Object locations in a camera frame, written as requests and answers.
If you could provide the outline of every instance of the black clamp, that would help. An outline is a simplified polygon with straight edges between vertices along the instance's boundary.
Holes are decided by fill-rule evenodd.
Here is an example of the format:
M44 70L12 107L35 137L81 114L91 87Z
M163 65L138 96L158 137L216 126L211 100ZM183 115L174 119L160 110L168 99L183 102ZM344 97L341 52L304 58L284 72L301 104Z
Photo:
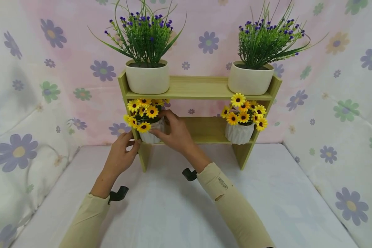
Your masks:
M182 171L182 174L184 175L184 177L189 181L194 181L197 179L197 172L194 170L193 172L191 172L191 170L189 168L187 169L184 169Z

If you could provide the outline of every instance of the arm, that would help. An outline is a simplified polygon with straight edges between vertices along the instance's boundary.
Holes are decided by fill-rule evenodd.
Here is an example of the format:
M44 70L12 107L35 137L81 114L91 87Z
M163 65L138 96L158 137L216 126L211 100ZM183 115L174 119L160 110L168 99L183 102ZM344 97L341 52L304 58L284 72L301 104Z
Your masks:
M60 248L93 248L98 243L99 229L109 210L109 193L118 176L128 169L139 150L141 141L129 141L132 133L121 134L112 144L102 172L84 198Z

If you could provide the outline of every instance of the beige sleeve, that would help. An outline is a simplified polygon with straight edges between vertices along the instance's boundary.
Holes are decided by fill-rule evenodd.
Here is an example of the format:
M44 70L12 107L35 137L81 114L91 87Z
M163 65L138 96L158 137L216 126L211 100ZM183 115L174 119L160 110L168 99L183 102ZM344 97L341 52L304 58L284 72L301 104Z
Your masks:
M240 248L274 247L259 216L215 163L207 165L197 179L215 202Z
M61 242L60 248L95 248L99 229L110 207L108 202L109 196L102 199L87 194Z

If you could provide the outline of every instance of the yellow flower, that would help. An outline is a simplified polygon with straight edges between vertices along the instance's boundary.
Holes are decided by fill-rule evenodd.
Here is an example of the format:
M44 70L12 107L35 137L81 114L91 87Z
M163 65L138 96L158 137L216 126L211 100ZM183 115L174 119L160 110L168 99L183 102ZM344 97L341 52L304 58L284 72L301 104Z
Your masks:
M267 120L266 118L260 118L256 122L256 130L263 131L267 127Z
M127 107L128 107L128 110L133 113L133 112L137 112L137 110L139 109L140 105L135 100L130 100L128 102L128 104L127 104Z
M154 118L159 114L159 110L155 106L150 106L146 109L146 114L149 118Z
M152 128L152 125L147 122L142 122L139 126L137 126L137 130L139 133L146 133L150 130L150 128Z
M222 118L227 118L228 113L230 113L230 108L228 106L225 106L222 110L222 114L220 114L220 115L221 115Z
M246 100L245 100L245 97L243 94L241 93L236 93L233 95L233 97L231 97L231 104L234 106L234 107L240 107L241 105L243 105Z
M350 43L350 40L347 39L347 33L342 34L338 32L334 37L329 40L327 45L327 54L332 53L336 55L338 52L344 52L346 45Z
M227 122L234 126L234 125L237 125L238 122L237 122L237 116L234 112L230 112L228 115L227 115Z
M247 112L240 112L238 114L238 122L246 123L249 121L249 114Z

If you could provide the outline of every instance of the flower center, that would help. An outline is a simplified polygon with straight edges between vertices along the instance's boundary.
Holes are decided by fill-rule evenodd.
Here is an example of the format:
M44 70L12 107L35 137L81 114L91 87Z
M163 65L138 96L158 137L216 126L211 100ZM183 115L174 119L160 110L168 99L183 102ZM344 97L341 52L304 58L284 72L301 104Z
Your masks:
M348 209L350 209L351 211L353 211L353 212L357 211L357 206L352 201L347 201L346 205L347 205Z
M14 151L13 151L13 156L14 157L23 157L25 155L25 148L23 146L18 146Z

